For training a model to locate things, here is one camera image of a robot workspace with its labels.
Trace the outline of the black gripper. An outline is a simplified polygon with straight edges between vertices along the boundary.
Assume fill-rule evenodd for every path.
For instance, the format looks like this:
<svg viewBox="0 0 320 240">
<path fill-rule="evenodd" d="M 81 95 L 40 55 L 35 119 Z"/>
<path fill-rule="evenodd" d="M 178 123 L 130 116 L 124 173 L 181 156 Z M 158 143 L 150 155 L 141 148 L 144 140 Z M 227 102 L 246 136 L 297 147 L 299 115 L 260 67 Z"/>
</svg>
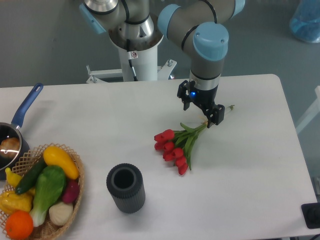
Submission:
<svg viewBox="0 0 320 240">
<path fill-rule="evenodd" d="M 202 112 L 207 117 L 208 128 L 212 125 L 219 125 L 225 117 L 225 106 L 215 104 L 218 85 L 219 81 L 215 79 L 184 80 L 179 84 L 177 90 L 177 97 L 181 99 L 184 111 L 190 107 L 192 102 L 203 109 Z"/>
</svg>

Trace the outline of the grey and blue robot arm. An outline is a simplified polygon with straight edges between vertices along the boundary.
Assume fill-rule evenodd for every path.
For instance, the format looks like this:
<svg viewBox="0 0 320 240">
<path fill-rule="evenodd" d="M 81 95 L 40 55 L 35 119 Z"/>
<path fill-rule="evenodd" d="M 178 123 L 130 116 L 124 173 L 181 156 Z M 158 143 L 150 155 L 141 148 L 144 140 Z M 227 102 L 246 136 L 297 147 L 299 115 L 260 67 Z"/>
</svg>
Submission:
<svg viewBox="0 0 320 240">
<path fill-rule="evenodd" d="M 189 79 L 178 87 L 184 109 L 200 108 L 207 126 L 220 124 L 225 107 L 215 102 L 229 33 L 223 23 L 240 13 L 243 0 L 199 0 L 188 7 L 167 5 L 158 16 L 148 0 L 83 0 L 79 10 L 98 34 L 117 47 L 125 82 L 155 81 L 158 45 L 168 39 L 190 57 Z"/>
</svg>

